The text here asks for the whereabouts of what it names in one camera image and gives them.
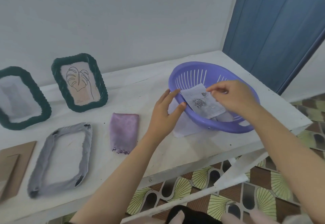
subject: hand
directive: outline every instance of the hand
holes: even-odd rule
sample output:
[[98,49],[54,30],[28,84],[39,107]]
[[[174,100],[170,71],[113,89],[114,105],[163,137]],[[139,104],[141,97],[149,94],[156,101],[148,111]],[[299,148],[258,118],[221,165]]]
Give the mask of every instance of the hand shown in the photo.
[[218,82],[206,89],[227,110],[244,117],[260,107],[250,88],[239,80]]
[[156,102],[155,107],[153,108],[147,134],[158,139],[159,142],[161,142],[174,129],[176,122],[186,108],[186,103],[181,103],[174,112],[170,115],[168,114],[169,104],[179,92],[180,89],[173,92],[170,92],[168,89]]

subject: person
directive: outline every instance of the person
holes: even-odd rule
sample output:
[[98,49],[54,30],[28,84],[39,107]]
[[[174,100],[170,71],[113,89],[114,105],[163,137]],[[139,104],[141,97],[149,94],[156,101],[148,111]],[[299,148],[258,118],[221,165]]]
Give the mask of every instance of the person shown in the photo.
[[[242,116],[259,135],[277,169],[315,223],[325,223],[325,162],[284,127],[254,99],[249,87],[237,80],[218,82],[206,89],[227,110]],[[146,134],[138,145],[73,216],[75,224],[118,224],[135,193],[150,158],[160,142],[173,130],[185,110],[178,105],[168,115],[168,106],[180,90],[169,90],[156,102]],[[170,223],[182,223],[186,211],[175,213]],[[222,222],[239,221],[228,215]]]

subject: person's left hand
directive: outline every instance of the person's left hand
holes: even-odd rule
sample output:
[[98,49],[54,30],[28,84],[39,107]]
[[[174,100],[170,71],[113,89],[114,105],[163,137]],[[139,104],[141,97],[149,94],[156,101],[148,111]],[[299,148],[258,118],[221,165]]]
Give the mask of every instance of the person's left hand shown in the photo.
[[183,102],[178,105],[174,112],[170,115],[168,114],[169,104],[179,92],[180,89],[173,92],[170,92],[168,89],[156,102],[155,107],[153,108],[147,134],[152,138],[156,138],[159,142],[161,142],[174,129],[176,122],[186,108],[186,103]]

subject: braided green frame border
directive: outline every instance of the braided green frame border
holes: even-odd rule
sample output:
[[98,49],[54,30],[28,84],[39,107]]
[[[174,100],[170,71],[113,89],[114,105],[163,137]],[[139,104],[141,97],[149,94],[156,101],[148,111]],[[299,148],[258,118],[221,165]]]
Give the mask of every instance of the braided green frame border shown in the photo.
[[19,123],[10,122],[9,116],[0,108],[0,124],[10,130],[22,130],[26,127],[34,125],[36,123],[42,122],[50,118],[52,109],[46,98],[44,97],[42,91],[35,83],[30,73],[21,67],[7,67],[0,70],[0,78],[6,76],[19,76],[21,81],[29,88],[30,93],[33,95],[34,100],[39,104],[42,109],[42,113],[39,116],[31,117],[25,121]]
[[[89,65],[90,71],[94,75],[94,79],[96,82],[97,89],[100,93],[100,100],[97,102],[91,102],[86,105],[75,105],[74,99],[68,90],[67,82],[64,80],[63,76],[61,75],[61,66],[63,65],[70,65],[76,62],[87,62]],[[63,58],[56,58],[52,64],[52,73],[54,76],[55,81],[59,85],[59,89],[62,93],[63,98],[65,99],[68,107],[75,111],[75,112],[84,112],[89,109],[99,108],[104,106],[108,100],[107,89],[105,87],[103,78],[100,74],[100,70],[97,66],[96,60],[89,54],[81,53],[75,56],[68,56]]]

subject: white wall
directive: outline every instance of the white wall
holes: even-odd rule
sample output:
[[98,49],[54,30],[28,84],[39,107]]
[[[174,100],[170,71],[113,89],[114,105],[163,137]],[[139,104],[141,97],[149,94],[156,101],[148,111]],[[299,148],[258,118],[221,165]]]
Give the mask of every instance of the white wall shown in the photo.
[[281,95],[295,102],[325,93],[325,41]]
[[55,58],[91,54],[102,73],[221,49],[235,0],[0,0],[0,69],[54,83]]

